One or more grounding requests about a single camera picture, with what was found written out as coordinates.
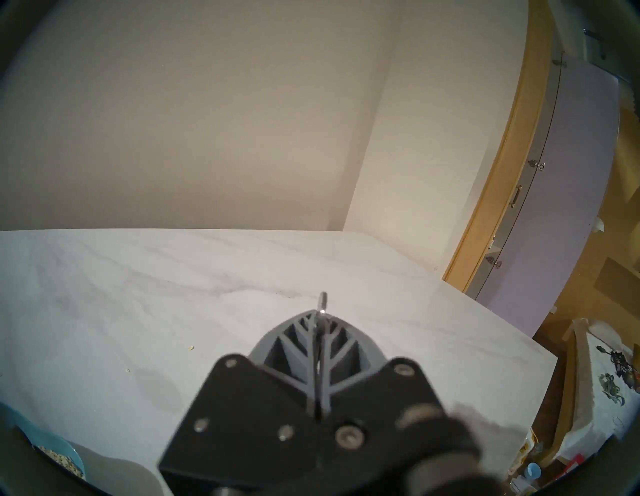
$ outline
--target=white sheet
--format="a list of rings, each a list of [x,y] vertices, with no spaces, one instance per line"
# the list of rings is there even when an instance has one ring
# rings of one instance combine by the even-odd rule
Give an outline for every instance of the white sheet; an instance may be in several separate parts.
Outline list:
[[[607,344],[588,332],[587,320],[573,321],[573,331],[577,360],[573,427],[564,436],[556,455],[568,460],[578,454],[587,458],[596,453],[610,436],[624,435],[640,408],[640,394],[629,389],[622,378],[617,377],[611,357],[596,349],[596,346],[602,346],[611,351]],[[614,376],[614,382],[620,388],[619,395],[625,399],[624,406],[614,403],[604,394],[599,380],[601,374]]]

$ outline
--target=screw head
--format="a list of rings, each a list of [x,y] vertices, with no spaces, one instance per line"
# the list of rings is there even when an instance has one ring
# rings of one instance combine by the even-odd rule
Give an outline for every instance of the screw head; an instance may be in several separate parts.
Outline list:
[[[394,372],[404,377],[412,377],[413,375],[415,375],[413,367],[407,364],[397,364],[394,367]]]
[[[203,419],[198,419],[193,423],[193,430],[196,431],[197,433],[200,433],[205,431],[208,426],[209,426],[209,419],[205,417]]]
[[[343,449],[358,449],[364,444],[364,432],[357,426],[342,426],[335,432],[335,441]]]
[[[290,426],[288,424],[284,425],[280,429],[278,429],[278,439],[280,441],[288,441],[293,437],[294,433],[295,429],[293,428],[293,426]]]

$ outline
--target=metal screw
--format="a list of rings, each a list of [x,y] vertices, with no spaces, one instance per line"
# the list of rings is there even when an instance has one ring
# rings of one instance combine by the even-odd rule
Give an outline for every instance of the metal screw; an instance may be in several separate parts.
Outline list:
[[[358,449],[364,444],[364,432],[356,426],[342,426],[335,432],[335,441],[344,449]]]
[[[211,496],[243,496],[244,492],[239,489],[233,488],[216,488],[211,493]]]
[[[209,419],[206,417],[203,419],[198,419],[193,424],[193,430],[196,432],[203,432],[209,426]]]
[[[400,374],[401,376],[405,376],[405,377],[412,377],[415,374],[415,371],[413,370],[413,368],[407,364],[397,364],[394,367],[394,372],[396,374]]]
[[[318,312],[319,314],[326,313],[327,300],[328,297],[326,295],[326,292],[323,291],[322,293],[320,293],[320,297],[318,297],[318,306],[316,312]]]
[[[288,441],[293,437],[294,432],[295,429],[293,428],[293,426],[290,426],[288,424],[284,425],[280,429],[278,429],[278,439],[280,441]]]

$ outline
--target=blue bowl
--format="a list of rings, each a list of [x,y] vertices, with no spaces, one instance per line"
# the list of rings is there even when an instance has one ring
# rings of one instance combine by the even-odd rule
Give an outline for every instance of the blue bowl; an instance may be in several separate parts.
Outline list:
[[[539,476],[542,475],[542,469],[537,463],[530,463],[527,465],[527,468],[524,471],[524,478],[529,482],[535,481]]]
[[[60,436],[36,427],[27,420],[23,414],[16,412],[10,406],[0,402],[0,427],[9,430],[14,426],[21,428],[22,432],[24,432],[34,446],[42,446],[43,448],[50,449],[69,458],[86,477],[84,463],[82,463],[80,455],[78,455],[73,446]]]

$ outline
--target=door hinge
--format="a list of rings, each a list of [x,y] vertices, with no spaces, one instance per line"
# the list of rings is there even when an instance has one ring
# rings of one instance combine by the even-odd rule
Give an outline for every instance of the door hinge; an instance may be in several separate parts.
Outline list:
[[[527,164],[529,164],[532,167],[537,167],[538,170],[544,170],[545,169],[545,163],[544,162],[538,162],[537,160],[528,160]]]
[[[487,262],[489,262],[491,265],[495,266],[497,269],[499,269],[500,266],[502,265],[502,261],[501,260],[496,261],[495,257],[485,257],[485,259],[486,259]]]

